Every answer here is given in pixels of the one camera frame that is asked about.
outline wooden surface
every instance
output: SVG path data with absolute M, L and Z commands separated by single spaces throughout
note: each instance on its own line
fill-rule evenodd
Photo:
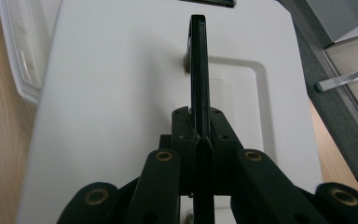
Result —
M 311 106 L 324 181 L 358 189 L 346 162 Z M 25 174 L 36 109 L 17 94 L 0 22 L 0 223 L 14 223 Z

